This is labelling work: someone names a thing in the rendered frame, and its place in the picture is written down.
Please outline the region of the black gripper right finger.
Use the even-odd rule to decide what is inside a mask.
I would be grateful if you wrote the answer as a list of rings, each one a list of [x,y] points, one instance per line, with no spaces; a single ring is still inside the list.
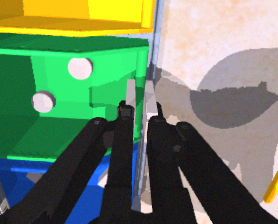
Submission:
[[[212,224],[278,224],[193,125],[167,123],[149,80],[144,91],[143,129],[152,212],[162,210],[163,224],[198,224],[179,168]]]

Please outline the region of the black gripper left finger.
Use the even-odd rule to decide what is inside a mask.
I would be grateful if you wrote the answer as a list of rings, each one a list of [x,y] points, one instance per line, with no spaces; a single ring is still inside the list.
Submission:
[[[127,79],[117,118],[92,118],[0,224],[65,224],[111,147],[98,224],[131,224],[135,117],[135,80]]]

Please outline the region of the yellow bar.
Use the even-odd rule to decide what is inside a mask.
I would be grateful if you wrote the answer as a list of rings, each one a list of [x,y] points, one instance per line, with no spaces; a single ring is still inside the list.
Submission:
[[[265,203],[271,203],[277,192],[278,192],[278,171],[263,197]]]

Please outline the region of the blue open bin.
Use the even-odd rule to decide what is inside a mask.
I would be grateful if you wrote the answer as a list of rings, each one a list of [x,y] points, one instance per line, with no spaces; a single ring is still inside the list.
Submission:
[[[133,144],[132,206],[138,144]],[[110,155],[103,157],[65,224],[87,224],[99,217],[103,187],[97,185],[99,176],[109,166]],[[26,177],[28,172],[45,173],[53,162],[0,158],[0,181],[10,208],[20,202],[35,185]],[[105,167],[106,166],[106,167]],[[104,168],[103,168],[104,167]],[[102,169],[101,169],[102,168]]]

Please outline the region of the grey metal shelf frame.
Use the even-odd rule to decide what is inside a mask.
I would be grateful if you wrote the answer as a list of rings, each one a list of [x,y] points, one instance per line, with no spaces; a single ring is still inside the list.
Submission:
[[[148,41],[150,47],[148,52],[146,80],[153,81],[153,86],[155,85],[163,9],[164,9],[164,0],[155,0],[152,33],[104,35],[104,36],[142,38],[143,41]],[[142,191],[142,183],[143,183],[143,175],[144,175],[144,167],[145,167],[145,159],[146,159],[146,154],[145,154],[146,144],[147,143],[144,142],[143,113],[142,113],[141,133],[140,133],[140,141],[138,142],[135,183],[134,183],[134,193],[133,193],[133,206],[132,206],[133,210],[137,210],[140,212],[141,212],[141,191]],[[3,212],[7,211],[8,209],[10,209],[10,206],[0,181],[0,215]]]

